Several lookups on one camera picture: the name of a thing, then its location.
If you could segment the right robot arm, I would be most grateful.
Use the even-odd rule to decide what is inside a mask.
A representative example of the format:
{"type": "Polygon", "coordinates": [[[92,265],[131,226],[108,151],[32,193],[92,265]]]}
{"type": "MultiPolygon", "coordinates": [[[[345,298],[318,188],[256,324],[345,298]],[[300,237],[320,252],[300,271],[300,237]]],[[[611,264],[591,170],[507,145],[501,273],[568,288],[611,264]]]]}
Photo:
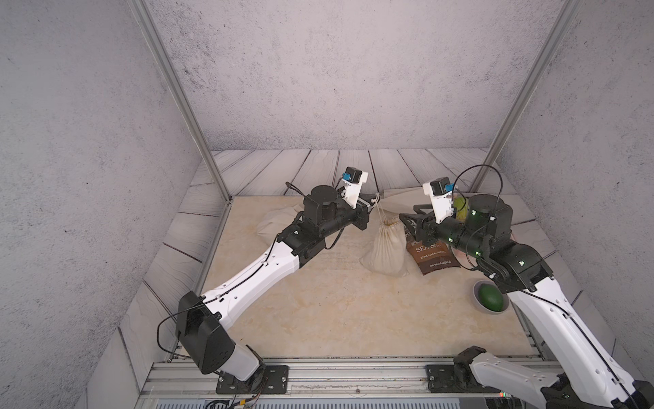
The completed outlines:
{"type": "Polygon", "coordinates": [[[456,219],[456,182],[442,177],[422,186],[429,204],[400,221],[424,245],[442,242],[473,257],[536,328],[563,371],[540,373],[473,346],[454,359],[463,386],[509,393],[537,408],[651,408],[653,386],[635,379],[601,345],[568,302],[554,272],[531,246],[511,238],[512,208],[499,195],[467,199],[465,221],[456,219]]]}

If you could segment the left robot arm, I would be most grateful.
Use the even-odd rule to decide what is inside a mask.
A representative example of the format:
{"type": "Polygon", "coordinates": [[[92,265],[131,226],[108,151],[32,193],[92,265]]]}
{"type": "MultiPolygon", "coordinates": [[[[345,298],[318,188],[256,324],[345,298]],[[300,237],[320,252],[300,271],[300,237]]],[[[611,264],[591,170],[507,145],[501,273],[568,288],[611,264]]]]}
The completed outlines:
{"type": "Polygon", "coordinates": [[[228,334],[236,320],[268,290],[329,249],[329,236],[340,237],[350,225],[365,230],[380,199],[361,194],[359,183],[342,187],[318,185],[303,197],[303,209],[277,233],[267,250],[224,284],[202,295],[182,296],[175,336],[204,375],[215,373],[231,381],[229,393],[258,394],[264,390],[267,366],[250,346],[228,334]]]}

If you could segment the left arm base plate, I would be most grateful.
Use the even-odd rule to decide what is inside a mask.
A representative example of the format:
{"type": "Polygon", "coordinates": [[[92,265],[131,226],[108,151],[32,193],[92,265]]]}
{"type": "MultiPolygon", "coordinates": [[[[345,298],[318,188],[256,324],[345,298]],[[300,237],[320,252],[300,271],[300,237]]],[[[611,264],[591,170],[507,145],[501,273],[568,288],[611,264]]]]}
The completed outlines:
{"type": "Polygon", "coordinates": [[[289,371],[289,366],[264,365],[246,381],[240,381],[233,375],[219,373],[216,393],[218,395],[285,395],[288,390],[289,371]]]}

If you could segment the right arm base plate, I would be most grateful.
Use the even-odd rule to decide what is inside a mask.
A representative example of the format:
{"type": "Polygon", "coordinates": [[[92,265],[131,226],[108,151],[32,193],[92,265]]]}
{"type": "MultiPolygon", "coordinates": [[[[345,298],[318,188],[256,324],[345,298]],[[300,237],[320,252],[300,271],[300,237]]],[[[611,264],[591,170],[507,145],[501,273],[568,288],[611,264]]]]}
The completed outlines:
{"type": "Polygon", "coordinates": [[[427,389],[431,393],[499,394],[500,390],[485,387],[473,377],[463,364],[428,365],[427,389]]]}

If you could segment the cream drawstring bag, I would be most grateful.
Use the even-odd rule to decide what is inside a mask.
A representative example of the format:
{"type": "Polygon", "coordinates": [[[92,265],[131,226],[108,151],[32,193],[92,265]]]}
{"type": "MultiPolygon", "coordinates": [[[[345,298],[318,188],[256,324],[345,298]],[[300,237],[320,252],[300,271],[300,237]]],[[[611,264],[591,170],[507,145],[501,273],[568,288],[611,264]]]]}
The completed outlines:
{"type": "Polygon", "coordinates": [[[377,230],[365,254],[359,259],[367,270],[391,277],[404,277],[406,266],[405,225],[397,214],[386,213],[381,207],[374,210],[377,230]]]}
{"type": "Polygon", "coordinates": [[[301,211],[303,207],[300,204],[269,211],[256,227],[257,236],[266,245],[272,245],[277,234],[287,228],[301,211]]]}
{"type": "Polygon", "coordinates": [[[380,199],[380,206],[386,213],[416,214],[413,211],[414,204],[431,204],[422,187],[386,189],[380,199]]]}

